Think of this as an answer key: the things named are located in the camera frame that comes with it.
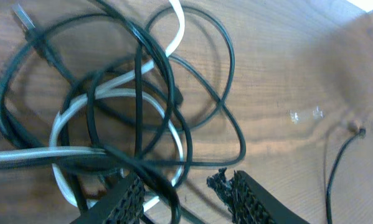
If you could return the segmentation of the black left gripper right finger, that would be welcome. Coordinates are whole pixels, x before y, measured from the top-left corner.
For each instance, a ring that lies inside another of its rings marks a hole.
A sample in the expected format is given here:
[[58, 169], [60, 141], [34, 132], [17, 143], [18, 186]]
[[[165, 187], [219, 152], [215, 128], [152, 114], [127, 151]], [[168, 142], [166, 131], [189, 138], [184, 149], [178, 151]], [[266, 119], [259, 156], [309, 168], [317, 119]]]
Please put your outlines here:
[[226, 168], [207, 178], [207, 185], [227, 206], [233, 223], [247, 224], [308, 224], [277, 200], [269, 191], [242, 170], [231, 179]]

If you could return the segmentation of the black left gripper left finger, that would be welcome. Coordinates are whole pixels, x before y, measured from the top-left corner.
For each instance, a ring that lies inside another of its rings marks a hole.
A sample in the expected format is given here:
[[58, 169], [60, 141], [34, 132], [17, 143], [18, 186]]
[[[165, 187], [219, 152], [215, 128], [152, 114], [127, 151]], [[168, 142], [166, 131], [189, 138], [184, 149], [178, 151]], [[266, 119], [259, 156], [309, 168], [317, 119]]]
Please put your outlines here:
[[141, 179], [128, 174], [71, 224], [135, 223], [144, 212], [144, 194]]

